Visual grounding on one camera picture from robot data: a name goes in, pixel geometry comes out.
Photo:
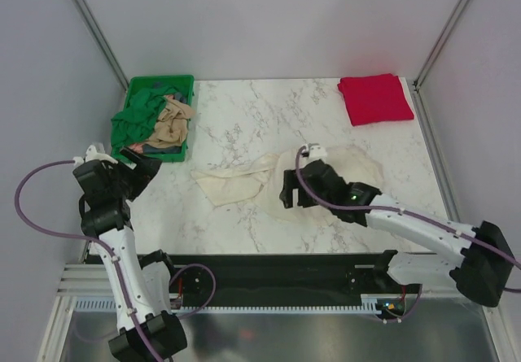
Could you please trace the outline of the cream t shirt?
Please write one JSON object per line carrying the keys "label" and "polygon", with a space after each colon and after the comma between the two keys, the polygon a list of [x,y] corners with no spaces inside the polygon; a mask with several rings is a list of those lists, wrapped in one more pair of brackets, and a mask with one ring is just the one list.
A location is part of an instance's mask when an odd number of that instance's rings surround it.
{"label": "cream t shirt", "polygon": [[[326,148],[326,162],[346,181],[383,187],[383,167],[357,146]],[[251,201],[269,216],[302,225],[328,226],[335,217],[323,207],[286,209],[279,199],[283,172],[295,167],[296,150],[268,153],[232,168],[193,171],[192,177],[216,207]]]}

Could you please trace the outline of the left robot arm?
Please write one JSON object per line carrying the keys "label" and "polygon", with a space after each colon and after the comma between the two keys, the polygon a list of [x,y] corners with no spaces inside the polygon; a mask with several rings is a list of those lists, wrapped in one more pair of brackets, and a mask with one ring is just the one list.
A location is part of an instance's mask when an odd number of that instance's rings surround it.
{"label": "left robot arm", "polygon": [[112,355],[119,361],[171,360],[187,346],[169,298],[179,273],[161,250],[138,256],[129,209],[161,162],[128,148],[123,153],[133,167],[95,145],[74,159],[73,176],[83,191],[81,230],[99,253],[116,305],[117,334],[108,342]]}

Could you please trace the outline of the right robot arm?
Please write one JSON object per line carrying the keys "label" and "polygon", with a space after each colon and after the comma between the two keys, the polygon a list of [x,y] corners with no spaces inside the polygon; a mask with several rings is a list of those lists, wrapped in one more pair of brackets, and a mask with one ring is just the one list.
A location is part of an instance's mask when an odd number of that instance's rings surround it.
{"label": "right robot arm", "polygon": [[286,209],[321,206],[343,222],[392,233],[428,250],[382,253],[372,273],[381,291],[412,284],[453,287],[474,303],[497,307],[518,264],[497,225],[462,224],[411,210],[376,187],[346,182],[321,160],[285,170],[279,198]]}

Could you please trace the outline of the green t shirt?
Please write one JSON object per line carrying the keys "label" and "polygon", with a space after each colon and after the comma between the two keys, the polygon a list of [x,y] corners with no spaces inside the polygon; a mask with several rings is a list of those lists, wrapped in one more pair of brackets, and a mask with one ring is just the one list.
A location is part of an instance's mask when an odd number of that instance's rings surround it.
{"label": "green t shirt", "polygon": [[172,89],[165,86],[140,89],[132,96],[128,106],[111,119],[112,148],[119,150],[123,146],[148,139],[166,105],[165,96],[171,93]]}

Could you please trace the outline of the tan t shirt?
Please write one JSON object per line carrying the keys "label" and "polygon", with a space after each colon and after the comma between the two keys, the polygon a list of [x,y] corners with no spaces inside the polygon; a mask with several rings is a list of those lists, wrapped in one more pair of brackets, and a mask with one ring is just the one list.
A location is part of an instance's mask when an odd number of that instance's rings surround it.
{"label": "tan t shirt", "polygon": [[165,107],[158,115],[153,132],[145,143],[160,149],[182,146],[188,134],[188,121],[195,116],[195,110],[171,94],[164,98]]}

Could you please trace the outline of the red folded t shirt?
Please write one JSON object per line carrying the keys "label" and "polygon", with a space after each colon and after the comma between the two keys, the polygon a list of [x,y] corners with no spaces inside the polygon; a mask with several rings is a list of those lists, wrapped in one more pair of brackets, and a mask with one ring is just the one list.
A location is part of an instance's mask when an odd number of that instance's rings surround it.
{"label": "red folded t shirt", "polygon": [[337,88],[352,126],[414,119],[400,78],[396,75],[344,77],[339,80]]}

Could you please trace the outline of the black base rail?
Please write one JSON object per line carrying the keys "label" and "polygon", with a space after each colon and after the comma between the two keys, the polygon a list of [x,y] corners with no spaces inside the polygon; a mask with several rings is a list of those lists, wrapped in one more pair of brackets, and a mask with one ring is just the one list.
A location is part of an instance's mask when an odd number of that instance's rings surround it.
{"label": "black base rail", "polygon": [[402,296],[401,286],[377,271],[378,254],[140,255],[142,266],[166,262],[180,277],[169,287],[183,307],[348,307],[364,294]]}

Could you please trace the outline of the left aluminium frame post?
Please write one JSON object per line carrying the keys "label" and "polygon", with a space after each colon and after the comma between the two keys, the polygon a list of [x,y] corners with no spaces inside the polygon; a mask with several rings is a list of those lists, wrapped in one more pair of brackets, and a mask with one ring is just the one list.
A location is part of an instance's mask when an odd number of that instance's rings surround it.
{"label": "left aluminium frame post", "polygon": [[110,44],[105,37],[99,22],[96,20],[89,3],[87,0],[72,0],[72,3],[80,14],[96,45],[101,50],[103,57],[107,61],[113,74],[116,76],[119,84],[124,90],[127,90],[129,88],[129,79],[125,75],[113,49],[110,47]]}

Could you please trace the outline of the aluminium frame post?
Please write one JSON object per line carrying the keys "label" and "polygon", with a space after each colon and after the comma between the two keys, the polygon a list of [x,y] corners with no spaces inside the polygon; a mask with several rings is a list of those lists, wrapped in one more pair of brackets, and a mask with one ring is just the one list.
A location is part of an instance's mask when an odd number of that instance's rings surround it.
{"label": "aluminium frame post", "polygon": [[80,14],[96,45],[101,50],[103,57],[107,61],[113,74],[116,76],[119,84],[124,90],[127,90],[129,88],[129,79],[125,75],[113,49],[110,47],[110,44],[105,37],[99,22],[96,20],[89,3],[87,0],[72,0],[72,3]]}
{"label": "aluminium frame post", "polygon": [[421,66],[418,75],[411,82],[411,85],[413,86],[413,89],[416,93],[419,92],[419,90],[425,83],[436,61],[440,57],[441,52],[443,51],[447,42],[453,35],[455,29],[457,28],[459,22],[461,21],[471,2],[472,0],[457,0],[454,8],[450,12],[448,19],[444,23],[444,26],[441,29],[439,36],[436,38],[436,41],[433,47],[431,48],[426,61]]}

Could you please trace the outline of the right aluminium frame post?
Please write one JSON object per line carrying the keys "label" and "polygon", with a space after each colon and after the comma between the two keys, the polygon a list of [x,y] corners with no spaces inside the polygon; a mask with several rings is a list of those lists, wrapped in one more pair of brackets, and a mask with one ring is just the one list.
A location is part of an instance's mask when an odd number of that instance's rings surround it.
{"label": "right aluminium frame post", "polygon": [[425,83],[436,61],[440,57],[441,52],[443,51],[447,42],[453,35],[455,29],[457,28],[459,22],[461,21],[471,2],[472,0],[457,0],[454,8],[450,12],[448,19],[444,23],[444,26],[441,29],[439,36],[436,38],[436,41],[433,47],[431,48],[426,61],[421,66],[418,75],[411,82],[411,85],[413,86],[413,89],[416,93],[419,92],[419,90]]}

